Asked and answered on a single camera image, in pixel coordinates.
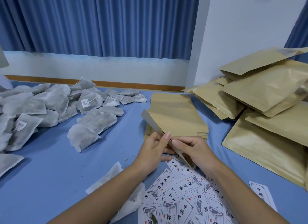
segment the table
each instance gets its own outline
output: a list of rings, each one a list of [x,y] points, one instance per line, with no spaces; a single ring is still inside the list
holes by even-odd
[[[35,86],[36,83],[12,82],[13,86]],[[150,107],[153,92],[141,91],[147,103],[120,104],[124,115],[101,134],[94,144],[78,153],[70,145],[68,130],[77,123],[77,116],[52,128],[41,128],[27,144],[14,154],[26,159],[0,178],[0,223],[46,223],[84,198],[86,189],[104,176],[119,161],[129,166],[143,143],[145,121],[143,109]],[[253,181],[268,186],[278,212],[291,223],[307,223],[308,193],[301,187],[264,169],[221,145],[234,124],[220,120],[198,99],[192,102],[209,126],[207,143],[247,185]],[[144,181],[145,188],[167,167],[159,167]],[[117,223],[137,223],[138,211]]]

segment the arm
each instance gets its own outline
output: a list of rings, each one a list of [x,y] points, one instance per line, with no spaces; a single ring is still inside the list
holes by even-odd
[[[162,153],[174,153],[166,148],[169,138],[170,133],[163,137],[157,133],[150,135],[129,167],[48,223],[107,223],[161,160],[171,160],[171,157],[162,156]]]
[[[239,223],[288,223],[221,162],[203,138],[181,136],[171,139],[176,148],[188,154],[206,175],[219,183]]]

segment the right hand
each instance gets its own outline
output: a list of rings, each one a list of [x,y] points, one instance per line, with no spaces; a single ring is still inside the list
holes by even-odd
[[[170,139],[174,147],[189,155],[206,175],[213,175],[213,170],[222,164],[202,137],[178,136]]]

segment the right arm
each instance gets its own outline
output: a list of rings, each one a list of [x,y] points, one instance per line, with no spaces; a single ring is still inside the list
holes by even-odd
[[[203,173],[219,183],[239,223],[289,223],[219,160],[203,138],[180,136],[171,139],[172,144],[189,155]]]

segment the orange wooden trim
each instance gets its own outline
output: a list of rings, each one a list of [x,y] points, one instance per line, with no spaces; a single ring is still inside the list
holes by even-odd
[[[36,82],[36,83],[52,83],[52,84],[76,84],[78,80],[74,79],[61,79],[61,78],[48,78],[48,77],[35,77],[35,76],[21,76],[21,75],[5,75],[9,80]],[[180,92],[185,87],[171,86],[171,85],[157,85],[157,84],[135,84],[135,83],[121,83],[121,82],[108,82],[108,81],[95,81],[97,86],[114,87],[114,88],[133,88],[133,89],[149,89]]]

